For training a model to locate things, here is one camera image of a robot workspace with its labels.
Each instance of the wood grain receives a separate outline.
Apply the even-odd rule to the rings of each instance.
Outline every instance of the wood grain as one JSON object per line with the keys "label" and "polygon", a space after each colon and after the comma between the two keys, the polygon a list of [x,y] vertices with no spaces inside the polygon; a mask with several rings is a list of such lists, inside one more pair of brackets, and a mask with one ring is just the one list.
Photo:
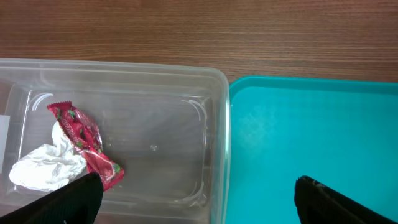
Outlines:
{"label": "wood grain", "polygon": [[398,82],[398,1],[0,0],[0,57]]}

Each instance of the crumpled plastic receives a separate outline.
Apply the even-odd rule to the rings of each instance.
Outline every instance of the crumpled plastic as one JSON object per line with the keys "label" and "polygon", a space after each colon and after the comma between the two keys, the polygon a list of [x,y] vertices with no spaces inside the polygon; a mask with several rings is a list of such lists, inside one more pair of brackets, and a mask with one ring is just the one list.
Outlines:
{"label": "crumpled plastic", "polygon": [[73,146],[56,122],[52,128],[53,146],[44,144],[16,162],[9,174],[11,182],[31,190],[57,190],[81,174],[86,160],[75,154]]}

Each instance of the trash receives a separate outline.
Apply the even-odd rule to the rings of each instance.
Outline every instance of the trash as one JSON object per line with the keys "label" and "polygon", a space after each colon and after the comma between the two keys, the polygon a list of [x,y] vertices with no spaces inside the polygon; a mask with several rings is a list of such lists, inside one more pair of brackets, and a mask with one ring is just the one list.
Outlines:
{"label": "trash", "polygon": [[80,154],[56,122],[52,128],[53,146],[44,144],[16,162],[9,174],[11,182],[31,190],[49,192],[73,180],[86,166]]}
{"label": "trash", "polygon": [[100,131],[95,121],[71,101],[53,103],[47,106],[72,146],[86,159],[87,171],[101,177],[104,191],[110,189],[124,177],[124,170],[103,153]]}

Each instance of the wooden table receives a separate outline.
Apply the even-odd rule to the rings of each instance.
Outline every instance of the wooden table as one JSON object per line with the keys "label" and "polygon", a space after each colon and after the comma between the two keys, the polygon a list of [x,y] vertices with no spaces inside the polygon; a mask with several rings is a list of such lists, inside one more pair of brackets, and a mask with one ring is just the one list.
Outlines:
{"label": "wooden table", "polygon": [[398,1],[0,0],[0,57],[398,82]]}

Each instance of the white label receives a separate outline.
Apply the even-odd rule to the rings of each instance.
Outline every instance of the white label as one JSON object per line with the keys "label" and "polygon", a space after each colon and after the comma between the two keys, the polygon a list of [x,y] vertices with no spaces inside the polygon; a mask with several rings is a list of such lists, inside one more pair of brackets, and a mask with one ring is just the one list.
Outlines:
{"label": "white label", "polygon": [[4,152],[6,151],[6,142],[10,116],[0,115],[0,174],[2,172],[2,163],[4,161]]}

